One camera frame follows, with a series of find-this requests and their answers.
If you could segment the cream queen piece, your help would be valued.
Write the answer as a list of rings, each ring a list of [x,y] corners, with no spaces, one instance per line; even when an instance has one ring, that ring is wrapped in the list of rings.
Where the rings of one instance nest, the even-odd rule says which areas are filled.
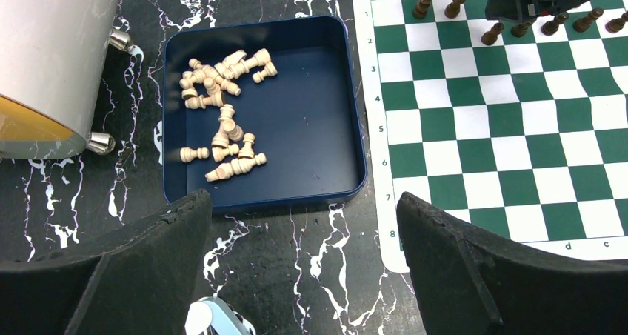
[[[258,50],[251,58],[241,59],[235,64],[230,65],[223,73],[225,79],[237,79],[245,73],[249,73],[254,67],[265,66],[271,62],[270,53],[266,48]]]

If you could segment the green white chess board mat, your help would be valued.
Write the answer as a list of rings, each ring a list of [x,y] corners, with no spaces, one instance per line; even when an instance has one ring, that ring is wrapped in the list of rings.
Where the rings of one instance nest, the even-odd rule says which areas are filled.
[[[482,35],[487,0],[353,0],[384,266],[408,268],[396,222],[411,193],[524,245],[583,260],[627,257],[627,0],[592,0],[545,36]],[[594,7],[586,32],[573,23]]]

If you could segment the cream knight piece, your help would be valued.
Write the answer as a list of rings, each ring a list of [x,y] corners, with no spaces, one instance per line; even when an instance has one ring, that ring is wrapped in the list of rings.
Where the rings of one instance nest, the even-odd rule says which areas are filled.
[[[218,73],[222,77],[224,77],[225,72],[230,66],[236,64],[240,60],[244,59],[246,56],[247,54],[244,50],[237,50],[234,53],[231,53],[230,55],[226,56],[221,62],[216,63],[214,65],[214,68],[218,71]]]

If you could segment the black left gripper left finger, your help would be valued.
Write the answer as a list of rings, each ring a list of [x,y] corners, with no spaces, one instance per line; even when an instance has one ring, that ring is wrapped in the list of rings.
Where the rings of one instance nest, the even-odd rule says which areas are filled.
[[[197,190],[29,262],[1,264],[3,334],[182,334],[212,220]]]

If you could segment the cream orange cylindrical drum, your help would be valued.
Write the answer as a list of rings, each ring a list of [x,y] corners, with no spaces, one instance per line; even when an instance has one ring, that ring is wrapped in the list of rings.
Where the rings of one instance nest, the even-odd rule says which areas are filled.
[[[93,131],[107,51],[129,51],[113,26],[119,0],[1,0],[1,157],[110,153]]]

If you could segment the dark brown rook piece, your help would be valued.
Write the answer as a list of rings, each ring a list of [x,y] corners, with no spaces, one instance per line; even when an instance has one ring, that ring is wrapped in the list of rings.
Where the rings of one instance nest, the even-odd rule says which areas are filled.
[[[412,10],[413,17],[418,20],[424,19],[428,14],[431,3],[432,0],[418,0]]]

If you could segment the dark brown bishop piece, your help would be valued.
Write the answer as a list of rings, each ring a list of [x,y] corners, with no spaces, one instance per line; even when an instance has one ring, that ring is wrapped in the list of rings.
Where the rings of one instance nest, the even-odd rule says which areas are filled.
[[[456,18],[460,11],[461,11],[461,6],[462,4],[465,3],[466,0],[452,0],[446,7],[445,11],[444,11],[444,15],[448,18],[448,19],[454,19]]]

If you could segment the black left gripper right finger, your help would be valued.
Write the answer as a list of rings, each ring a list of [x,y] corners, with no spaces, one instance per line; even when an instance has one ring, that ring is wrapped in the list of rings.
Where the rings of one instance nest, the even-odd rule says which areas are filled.
[[[405,192],[399,238],[428,334],[625,334],[627,264],[531,248]]]

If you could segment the dark brown pawn piece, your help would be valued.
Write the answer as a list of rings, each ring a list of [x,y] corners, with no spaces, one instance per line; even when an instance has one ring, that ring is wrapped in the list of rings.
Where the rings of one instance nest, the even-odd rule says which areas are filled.
[[[554,16],[552,20],[545,22],[541,27],[541,32],[545,36],[552,36],[556,34],[561,27],[569,18],[569,13],[562,12],[558,15]]]
[[[584,17],[576,20],[572,28],[574,31],[578,33],[586,32],[592,24],[597,21],[604,14],[604,9],[601,7],[594,7],[591,11],[588,12]]]
[[[628,12],[622,13],[618,18],[608,21],[605,25],[607,32],[618,33],[623,30],[628,21]]]
[[[485,32],[481,37],[481,43],[490,46],[497,42],[499,36],[504,31],[504,24],[501,22],[495,23],[487,32]]]
[[[512,36],[516,38],[521,38],[527,34],[528,30],[531,28],[532,25],[533,25],[533,21],[526,21],[520,24],[516,24],[515,26],[511,28],[510,32]]]

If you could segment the blue square tray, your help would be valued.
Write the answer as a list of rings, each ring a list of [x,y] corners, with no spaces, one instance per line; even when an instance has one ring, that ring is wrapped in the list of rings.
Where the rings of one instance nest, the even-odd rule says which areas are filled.
[[[185,164],[183,147],[209,147],[218,130],[218,109],[192,110],[181,97],[189,60],[215,64],[244,50],[270,53],[278,74],[257,84],[250,74],[226,95],[234,119],[255,136],[267,162],[220,182],[205,176],[212,159]],[[168,202],[205,189],[217,213],[248,213],[298,205],[346,202],[367,178],[347,32],[332,16],[267,21],[203,30],[170,38],[162,83],[163,189]]]

